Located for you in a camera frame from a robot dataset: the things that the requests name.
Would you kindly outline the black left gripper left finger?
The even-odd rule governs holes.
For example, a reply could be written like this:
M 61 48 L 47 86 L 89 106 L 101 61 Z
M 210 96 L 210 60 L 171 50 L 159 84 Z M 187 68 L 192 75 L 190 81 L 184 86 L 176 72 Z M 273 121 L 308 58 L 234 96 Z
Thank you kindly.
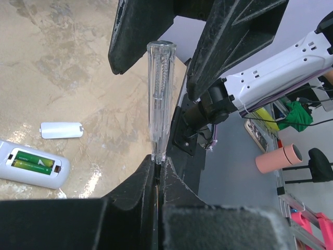
M 154 164 L 101 198 L 1 201 L 1 249 L 158 249 Z

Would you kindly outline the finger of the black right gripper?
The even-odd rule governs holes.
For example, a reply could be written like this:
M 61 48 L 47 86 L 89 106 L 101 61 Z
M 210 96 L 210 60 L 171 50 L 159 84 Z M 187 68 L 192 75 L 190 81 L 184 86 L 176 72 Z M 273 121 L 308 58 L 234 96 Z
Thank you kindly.
M 173 1 L 119 1 L 108 52 L 113 74 L 124 74 L 175 18 Z
M 197 100 L 224 72 L 270 45 L 288 1 L 214 1 L 187 73 Z

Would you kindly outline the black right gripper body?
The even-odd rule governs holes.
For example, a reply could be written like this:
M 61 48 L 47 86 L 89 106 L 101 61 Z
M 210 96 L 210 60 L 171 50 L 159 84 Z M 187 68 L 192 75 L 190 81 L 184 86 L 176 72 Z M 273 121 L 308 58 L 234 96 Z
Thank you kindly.
M 207 21 L 214 0 L 174 0 L 173 10 L 176 16 Z

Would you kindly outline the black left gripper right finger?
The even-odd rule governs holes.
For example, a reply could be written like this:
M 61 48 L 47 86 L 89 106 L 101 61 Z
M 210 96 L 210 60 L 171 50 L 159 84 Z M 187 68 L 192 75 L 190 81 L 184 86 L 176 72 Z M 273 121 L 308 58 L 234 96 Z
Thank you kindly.
M 163 172 L 163 249 L 296 249 L 287 219 L 269 207 L 208 205 L 177 175 Z

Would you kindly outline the clear handled screwdriver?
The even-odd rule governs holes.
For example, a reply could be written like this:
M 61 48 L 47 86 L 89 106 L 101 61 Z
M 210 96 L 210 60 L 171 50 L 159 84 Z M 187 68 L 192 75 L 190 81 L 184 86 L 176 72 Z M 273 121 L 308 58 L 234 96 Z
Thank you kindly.
M 153 41 L 148 53 L 148 126 L 152 147 L 151 160 L 165 162 L 172 118 L 172 92 L 176 45 Z

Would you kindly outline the white battery cover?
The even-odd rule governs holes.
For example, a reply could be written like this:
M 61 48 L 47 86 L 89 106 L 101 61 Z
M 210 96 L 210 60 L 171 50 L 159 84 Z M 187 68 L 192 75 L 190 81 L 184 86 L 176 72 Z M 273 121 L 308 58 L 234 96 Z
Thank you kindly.
M 42 122 L 41 137 L 44 139 L 80 138 L 84 128 L 79 122 Z

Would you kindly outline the white remote control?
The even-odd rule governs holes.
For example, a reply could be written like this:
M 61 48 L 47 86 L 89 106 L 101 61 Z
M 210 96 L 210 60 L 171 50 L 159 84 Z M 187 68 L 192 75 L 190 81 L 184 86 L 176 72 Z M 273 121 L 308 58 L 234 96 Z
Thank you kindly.
M 70 162 L 47 152 L 1 140 L 1 178 L 50 189 L 60 188 Z

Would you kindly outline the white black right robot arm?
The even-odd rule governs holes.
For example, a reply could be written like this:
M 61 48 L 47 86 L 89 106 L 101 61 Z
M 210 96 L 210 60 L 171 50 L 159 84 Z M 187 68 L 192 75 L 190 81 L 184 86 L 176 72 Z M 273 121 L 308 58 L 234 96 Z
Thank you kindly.
M 205 21 L 187 73 L 191 101 L 202 99 L 204 122 L 230 113 L 244 116 L 315 78 L 332 66 L 332 14 L 299 42 L 222 81 L 217 101 L 204 100 L 224 72 L 270 45 L 287 1 L 119 1 L 108 60 L 114 74 L 128 71 L 145 53 L 149 72 L 149 128 L 170 128 L 175 45 L 159 41 L 176 16 Z

